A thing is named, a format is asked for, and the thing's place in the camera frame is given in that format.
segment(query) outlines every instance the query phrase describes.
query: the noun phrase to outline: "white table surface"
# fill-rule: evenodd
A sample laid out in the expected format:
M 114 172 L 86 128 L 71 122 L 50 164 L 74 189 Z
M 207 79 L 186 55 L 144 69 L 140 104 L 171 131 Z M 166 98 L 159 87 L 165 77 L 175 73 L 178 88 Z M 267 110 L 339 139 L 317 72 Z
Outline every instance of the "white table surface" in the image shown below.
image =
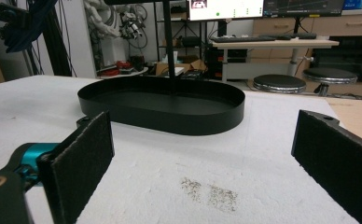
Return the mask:
M 18 146 L 62 142 L 75 130 L 84 116 L 77 91 L 94 81 L 0 84 L 0 168 Z M 336 117 L 328 103 L 245 94 L 244 120 L 225 133 L 184 136 L 112 122 L 115 157 L 77 223 L 356 223 L 291 156 L 299 109 Z M 26 195 L 35 223 L 51 223 L 44 190 Z
M 291 39 L 258 42 L 216 43 L 219 49 L 325 49 L 338 46 L 339 42 L 320 39 Z

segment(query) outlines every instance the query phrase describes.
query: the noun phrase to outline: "computer screen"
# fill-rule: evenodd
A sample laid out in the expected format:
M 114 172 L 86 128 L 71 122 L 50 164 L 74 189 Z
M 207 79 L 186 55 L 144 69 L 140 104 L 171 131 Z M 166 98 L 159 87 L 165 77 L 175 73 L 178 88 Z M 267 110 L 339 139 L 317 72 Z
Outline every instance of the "computer screen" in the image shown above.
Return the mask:
M 188 0 L 190 21 L 262 17 L 264 0 Z
M 340 16 L 344 0 L 265 0 L 264 17 Z

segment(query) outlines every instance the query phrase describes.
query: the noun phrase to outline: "black oval tray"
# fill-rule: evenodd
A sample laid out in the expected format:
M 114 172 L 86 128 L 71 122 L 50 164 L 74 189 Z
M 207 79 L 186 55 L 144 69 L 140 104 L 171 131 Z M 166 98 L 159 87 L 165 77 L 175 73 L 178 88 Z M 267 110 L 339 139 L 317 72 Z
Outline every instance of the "black oval tray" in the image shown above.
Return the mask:
M 244 117 L 245 95 L 227 84 L 165 77 L 116 77 L 78 92 L 82 112 L 184 135 L 223 133 Z

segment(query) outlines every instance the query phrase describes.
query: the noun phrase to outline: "black foam pad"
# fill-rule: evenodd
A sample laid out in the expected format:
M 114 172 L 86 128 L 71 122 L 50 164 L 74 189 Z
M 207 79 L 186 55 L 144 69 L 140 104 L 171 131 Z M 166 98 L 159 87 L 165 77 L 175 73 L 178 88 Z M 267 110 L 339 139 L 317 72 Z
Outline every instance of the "black foam pad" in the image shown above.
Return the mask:
M 55 223 L 77 221 L 113 156 L 109 116 L 102 113 L 37 160 Z
M 344 210 L 362 223 L 360 137 L 340 127 L 334 118 L 301 110 L 292 155 Z

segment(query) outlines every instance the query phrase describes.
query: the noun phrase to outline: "round stool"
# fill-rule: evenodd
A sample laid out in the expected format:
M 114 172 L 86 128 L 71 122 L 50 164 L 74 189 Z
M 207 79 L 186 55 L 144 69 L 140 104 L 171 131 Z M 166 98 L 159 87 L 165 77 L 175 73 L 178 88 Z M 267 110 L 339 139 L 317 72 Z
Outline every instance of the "round stool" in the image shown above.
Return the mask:
M 286 75 L 263 75 L 254 78 L 254 87 L 262 91 L 299 93 L 306 90 L 306 82 Z
M 355 74 L 337 68 L 309 68 L 303 71 L 303 76 L 321 83 L 314 91 L 320 96 L 327 96 L 328 84 L 349 84 L 357 80 Z

